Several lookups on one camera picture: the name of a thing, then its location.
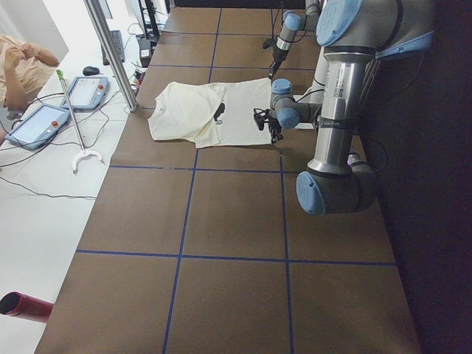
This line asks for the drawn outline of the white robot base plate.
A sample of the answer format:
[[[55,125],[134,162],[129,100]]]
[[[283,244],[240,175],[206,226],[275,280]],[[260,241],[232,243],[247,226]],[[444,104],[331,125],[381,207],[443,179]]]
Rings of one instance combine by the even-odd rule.
[[[308,124],[317,126],[325,96],[326,74],[326,67],[316,69],[310,85],[302,94],[294,96],[295,109],[299,113],[297,128],[306,128]]]

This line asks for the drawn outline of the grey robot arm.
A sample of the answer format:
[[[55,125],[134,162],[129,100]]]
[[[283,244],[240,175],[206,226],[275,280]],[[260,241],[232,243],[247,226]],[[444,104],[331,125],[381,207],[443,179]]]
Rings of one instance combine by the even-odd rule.
[[[307,1],[305,14],[287,12],[273,44],[271,116],[284,129],[310,123],[316,148],[296,180],[300,206],[309,214],[358,212],[375,200],[371,167],[352,146],[367,65],[425,52],[434,34],[434,1]],[[296,34],[313,32],[321,47],[320,103],[294,99],[290,81],[275,78]]]
[[[273,79],[282,62],[287,58],[291,45],[296,42],[299,31],[316,33],[316,27],[322,14],[320,1],[306,1],[305,14],[299,15],[288,11],[283,15],[280,34],[265,42],[273,49],[273,61],[268,69],[268,78]]]

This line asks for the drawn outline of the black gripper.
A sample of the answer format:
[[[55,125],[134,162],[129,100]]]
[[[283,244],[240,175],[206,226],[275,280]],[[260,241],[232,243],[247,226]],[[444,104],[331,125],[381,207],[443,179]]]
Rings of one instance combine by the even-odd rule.
[[[281,50],[278,47],[274,48],[273,51],[273,63],[269,66],[268,78],[272,79],[277,73],[277,69],[280,67],[282,62],[287,58],[288,52],[286,50]]]
[[[269,133],[271,134],[271,144],[276,144],[283,139],[282,127],[277,119],[267,121]]]

